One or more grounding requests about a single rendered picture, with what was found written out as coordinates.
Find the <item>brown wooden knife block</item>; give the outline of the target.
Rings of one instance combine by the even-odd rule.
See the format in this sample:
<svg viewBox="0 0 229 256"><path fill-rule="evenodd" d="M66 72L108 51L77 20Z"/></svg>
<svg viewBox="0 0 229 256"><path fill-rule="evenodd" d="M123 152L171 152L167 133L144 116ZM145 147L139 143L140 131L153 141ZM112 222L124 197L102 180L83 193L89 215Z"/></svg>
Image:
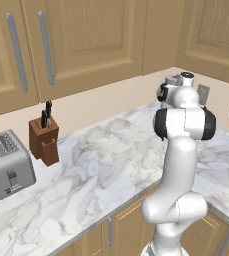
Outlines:
<svg viewBox="0 0 229 256"><path fill-rule="evenodd" d="M51 166L59 161L57 140L59 126L50 117L45 121L39 117L29 121L29 148L36 159L41 159L46 166Z"/></svg>

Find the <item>tan lower cupboard door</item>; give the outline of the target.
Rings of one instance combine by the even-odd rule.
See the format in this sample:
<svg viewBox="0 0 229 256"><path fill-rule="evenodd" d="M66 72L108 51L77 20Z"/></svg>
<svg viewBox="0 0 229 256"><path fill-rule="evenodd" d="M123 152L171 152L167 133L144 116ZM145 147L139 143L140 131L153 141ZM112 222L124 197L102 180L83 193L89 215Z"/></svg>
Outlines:
<svg viewBox="0 0 229 256"><path fill-rule="evenodd" d="M55 256L103 256L102 225L94 227Z"/></svg>
<svg viewBox="0 0 229 256"><path fill-rule="evenodd" d="M113 256L141 256L155 228L154 224L147 223L144 219L141 204L156 188L154 185L115 215Z"/></svg>
<svg viewBox="0 0 229 256"><path fill-rule="evenodd" d="M181 246L189 256L218 256L229 232L229 222L212 210L191 225L182 235ZM229 256L229 244L223 256Z"/></svg>

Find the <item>grey metal toaster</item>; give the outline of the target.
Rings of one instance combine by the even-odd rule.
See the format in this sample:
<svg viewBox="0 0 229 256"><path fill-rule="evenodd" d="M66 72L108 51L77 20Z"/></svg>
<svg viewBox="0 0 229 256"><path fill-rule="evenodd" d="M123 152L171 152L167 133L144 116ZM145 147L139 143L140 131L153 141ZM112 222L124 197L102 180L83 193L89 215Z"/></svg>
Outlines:
<svg viewBox="0 0 229 256"><path fill-rule="evenodd" d="M35 182L28 150L12 130L0 132L0 200Z"/></svg>

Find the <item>grey wall socket plate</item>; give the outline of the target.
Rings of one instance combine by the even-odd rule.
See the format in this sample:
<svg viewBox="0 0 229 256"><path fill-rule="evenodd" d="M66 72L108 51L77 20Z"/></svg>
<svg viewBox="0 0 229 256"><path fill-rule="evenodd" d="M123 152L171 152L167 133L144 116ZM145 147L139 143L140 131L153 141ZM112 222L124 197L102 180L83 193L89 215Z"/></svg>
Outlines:
<svg viewBox="0 0 229 256"><path fill-rule="evenodd" d="M201 105L206 105L208 95L209 95L210 88L208 86L199 84L197 88L197 92L199 95L199 103Z"/></svg>

